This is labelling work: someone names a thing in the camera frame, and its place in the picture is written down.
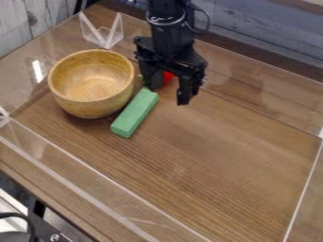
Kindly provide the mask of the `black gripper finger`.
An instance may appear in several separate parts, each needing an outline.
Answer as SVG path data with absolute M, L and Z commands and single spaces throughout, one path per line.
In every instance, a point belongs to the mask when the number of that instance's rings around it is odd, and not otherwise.
M 197 95 L 199 87 L 203 85 L 204 71 L 180 72 L 177 78 L 176 105 L 188 105 L 192 97 Z
M 163 85 L 163 69 L 153 62 L 148 61 L 138 61 L 138 68 L 145 85 L 155 91 Z

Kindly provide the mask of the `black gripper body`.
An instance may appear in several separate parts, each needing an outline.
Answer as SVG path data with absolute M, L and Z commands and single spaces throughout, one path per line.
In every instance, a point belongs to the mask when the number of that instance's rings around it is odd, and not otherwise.
M 153 62 L 163 71 L 173 73 L 176 77 L 180 72 L 192 72 L 195 70 L 203 70 L 205 76 L 207 60 L 191 46 L 185 47 L 176 56 L 165 57 L 153 50 L 149 37 L 134 37 L 133 43 L 136 45 L 134 58 L 137 62 Z

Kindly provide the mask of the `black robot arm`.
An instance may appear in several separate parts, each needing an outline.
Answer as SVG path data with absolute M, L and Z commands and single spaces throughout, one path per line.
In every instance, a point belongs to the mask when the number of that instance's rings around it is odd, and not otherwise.
M 195 11 L 191 0 L 149 0 L 145 19 L 151 36 L 136 36 L 134 58 L 151 90 L 163 86 L 164 73 L 179 79 L 176 105 L 188 105 L 205 77 L 207 60 L 193 48 Z

